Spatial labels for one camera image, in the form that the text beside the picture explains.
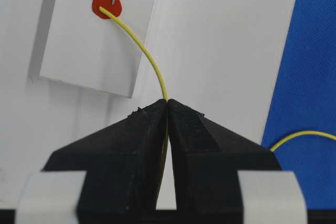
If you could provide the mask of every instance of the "blue fabric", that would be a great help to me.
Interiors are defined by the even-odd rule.
[[[301,130],[336,134],[336,0],[296,0],[263,146]],[[336,209],[336,141],[299,137],[276,156],[309,209]]]

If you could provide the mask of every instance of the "yellow wire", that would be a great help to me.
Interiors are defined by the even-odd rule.
[[[152,64],[152,66],[155,70],[156,76],[159,79],[159,83],[160,83],[160,86],[161,86],[161,89],[162,89],[163,98],[166,101],[168,101],[167,90],[166,90],[162,75],[160,73],[160,70],[159,70],[158,66],[156,65],[155,61],[153,60],[149,51],[143,45],[143,43],[141,43],[141,41],[137,38],[137,36],[132,32],[132,30],[127,25],[125,25],[120,19],[115,17],[112,13],[110,13],[108,10],[106,10],[105,8],[103,8],[101,6],[99,7],[99,10],[102,13],[104,13],[106,16],[108,16],[111,20],[116,22],[119,26],[121,26],[122,29],[124,29],[126,31],[126,33],[128,33],[131,36],[131,38],[135,41],[135,43],[140,47],[140,49],[143,51],[143,53],[147,56],[149,62]]]
[[[127,25],[125,25],[120,19],[118,19],[117,17],[115,17],[108,10],[106,10],[105,8],[103,8],[103,7],[100,6],[99,7],[99,11],[101,11],[102,13],[104,13],[111,20],[113,20],[119,26],[121,26],[121,28],[123,28],[131,36],[131,38],[135,41],[135,43],[140,47],[140,49],[143,51],[143,53],[147,56],[149,62],[151,63],[151,65],[154,68],[156,76],[158,77],[158,80],[159,80],[159,83],[160,83],[160,86],[161,86],[161,90],[162,90],[163,98],[166,101],[168,101],[168,95],[167,95],[166,86],[164,84],[164,81],[163,81],[162,75],[160,73],[159,67],[157,66],[157,64],[155,63],[155,61],[152,58],[151,54],[145,48],[145,46],[143,45],[143,43],[141,43],[141,41],[137,38],[137,36],[132,32],[132,30]],[[158,197],[159,197],[159,192],[160,192],[160,187],[161,187],[162,178],[163,178],[163,172],[164,172],[164,166],[165,166],[165,163],[166,163],[167,149],[168,149],[168,128],[166,129],[166,136],[165,136],[165,140],[164,140],[164,144],[163,144],[163,149],[162,149],[161,165],[160,165],[160,171],[159,171],[160,172],[160,180],[159,180],[159,186],[158,186],[158,189],[157,189],[157,192],[156,192],[156,200],[158,200]]]
[[[289,136],[286,136],[282,140],[280,140],[278,143],[276,143],[270,150],[274,152],[277,148],[288,142],[289,140],[298,137],[298,136],[305,136],[305,135],[315,135],[315,136],[323,136],[332,140],[336,141],[336,136],[325,133],[325,132],[320,132],[320,131],[300,131],[296,132],[293,134],[290,134]]]

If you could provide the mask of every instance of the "white wall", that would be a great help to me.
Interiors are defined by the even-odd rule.
[[[294,1],[157,0],[147,42],[169,96],[260,143]],[[145,59],[132,99],[41,79],[52,3],[0,0],[0,208],[53,150],[161,97]],[[166,163],[163,208],[175,206]]]

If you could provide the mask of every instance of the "white panel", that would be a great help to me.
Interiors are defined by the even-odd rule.
[[[204,1],[156,0],[147,46],[170,98],[260,143],[295,0]],[[53,0],[6,6],[7,18],[0,20],[8,28],[0,41],[0,207],[15,208],[27,175],[52,151],[162,95],[144,57],[132,99],[40,79]],[[125,21],[136,29],[135,20]],[[159,208],[176,206],[171,162],[168,151]]]
[[[154,0],[121,0],[125,21],[144,41]],[[116,24],[93,13],[92,0],[56,0],[41,75],[132,96],[141,51]]]
[[[42,172],[28,179],[16,224],[77,224],[76,208],[86,172]]]
[[[293,172],[238,171],[244,224],[307,224],[306,203]]]

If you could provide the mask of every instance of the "red dot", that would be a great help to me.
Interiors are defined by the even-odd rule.
[[[122,11],[122,6],[120,0],[115,0],[114,5],[112,5],[112,0],[93,0],[92,1],[92,10],[97,16],[102,19],[109,19],[104,13],[99,11],[99,7],[103,7],[112,13],[115,17],[119,17]]]

